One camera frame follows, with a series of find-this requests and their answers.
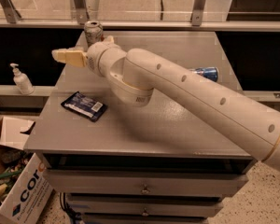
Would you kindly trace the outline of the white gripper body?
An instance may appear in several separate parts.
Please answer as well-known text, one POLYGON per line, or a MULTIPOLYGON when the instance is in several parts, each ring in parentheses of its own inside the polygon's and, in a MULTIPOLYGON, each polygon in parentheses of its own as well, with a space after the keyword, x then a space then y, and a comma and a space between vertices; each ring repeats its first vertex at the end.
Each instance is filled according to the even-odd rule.
POLYGON ((115 43, 97 42, 88 48, 86 65, 97 76, 107 77, 111 66, 125 56, 126 51, 115 43))

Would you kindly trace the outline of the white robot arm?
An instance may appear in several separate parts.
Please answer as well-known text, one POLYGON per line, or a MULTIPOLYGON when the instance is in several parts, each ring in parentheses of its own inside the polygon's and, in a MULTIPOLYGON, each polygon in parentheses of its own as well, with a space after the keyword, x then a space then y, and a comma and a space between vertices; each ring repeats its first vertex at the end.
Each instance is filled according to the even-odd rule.
POLYGON ((89 67, 105 77, 120 100, 144 106, 154 90, 227 136, 258 161, 280 172, 280 112, 145 49, 124 51, 113 37, 87 50, 55 49, 55 61, 89 67))

